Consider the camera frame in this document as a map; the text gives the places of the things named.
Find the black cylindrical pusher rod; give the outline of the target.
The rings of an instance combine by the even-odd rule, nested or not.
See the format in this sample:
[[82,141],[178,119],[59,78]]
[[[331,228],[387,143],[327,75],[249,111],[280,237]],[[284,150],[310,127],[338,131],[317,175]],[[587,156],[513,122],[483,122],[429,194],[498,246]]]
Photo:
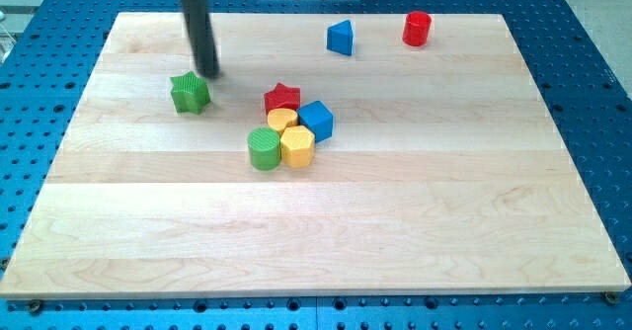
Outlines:
[[215,78],[220,71],[207,0],[180,0],[197,72]]

